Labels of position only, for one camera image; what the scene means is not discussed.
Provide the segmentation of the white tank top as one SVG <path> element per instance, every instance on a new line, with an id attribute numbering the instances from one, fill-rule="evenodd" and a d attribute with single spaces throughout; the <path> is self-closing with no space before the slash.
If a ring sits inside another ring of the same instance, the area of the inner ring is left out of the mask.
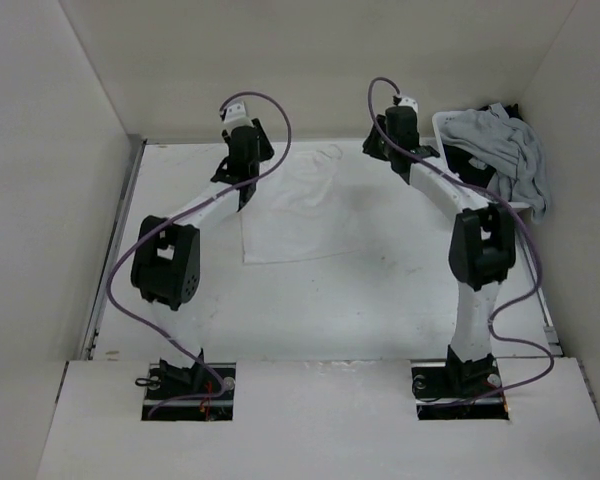
<path id="1" fill-rule="evenodd" d="M 359 222 L 345 199 L 343 157 L 334 144 L 300 148 L 258 182 L 241 213 L 246 264 L 307 261 L 361 248 Z"/>

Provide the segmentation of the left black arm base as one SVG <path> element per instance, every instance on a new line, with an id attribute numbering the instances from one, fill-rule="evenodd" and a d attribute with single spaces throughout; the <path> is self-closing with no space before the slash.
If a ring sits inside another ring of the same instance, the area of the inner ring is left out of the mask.
<path id="1" fill-rule="evenodd" d="M 135 380 L 144 391 L 142 421 L 216 422 L 231 421 L 234 412 L 235 363 L 211 364 L 225 382 L 221 383 L 208 369 L 194 363 L 188 368 L 176 367 L 166 360 L 151 364 L 148 373 Z"/>

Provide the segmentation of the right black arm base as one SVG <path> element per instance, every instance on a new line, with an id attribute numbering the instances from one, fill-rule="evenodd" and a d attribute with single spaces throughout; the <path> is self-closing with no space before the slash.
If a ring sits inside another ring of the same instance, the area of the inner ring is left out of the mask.
<path id="1" fill-rule="evenodd" d="M 497 361 L 492 354 L 461 362 L 447 349 L 443 363 L 414 363 L 412 393 L 422 421 L 508 420 Z"/>

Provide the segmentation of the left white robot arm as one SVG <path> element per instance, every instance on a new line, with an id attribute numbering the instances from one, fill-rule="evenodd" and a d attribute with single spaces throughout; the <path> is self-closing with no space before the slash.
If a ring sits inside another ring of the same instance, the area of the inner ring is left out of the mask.
<path id="1" fill-rule="evenodd" d="M 167 217 L 142 220 L 130 271 L 132 287 L 151 308 L 146 322 L 197 367 L 204 354 L 192 351 L 178 329 L 193 317 L 188 305 L 201 283 L 202 235 L 246 207 L 263 176 L 261 164 L 274 156 L 257 118 L 226 118 L 222 137 L 228 153 L 203 192 Z"/>

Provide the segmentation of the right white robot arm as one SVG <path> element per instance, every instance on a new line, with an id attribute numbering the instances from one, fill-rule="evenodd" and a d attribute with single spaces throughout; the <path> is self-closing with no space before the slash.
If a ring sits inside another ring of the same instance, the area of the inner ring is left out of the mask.
<path id="1" fill-rule="evenodd" d="M 455 331 L 443 365 L 413 368 L 413 390 L 420 400 L 470 398 L 500 385 L 489 318 L 515 264 L 514 221 L 505 207 L 433 160 L 420 143 L 417 110 L 414 100 L 397 96 L 393 106 L 375 116 L 363 151 L 389 163 L 453 222 L 448 263 L 458 283 Z"/>

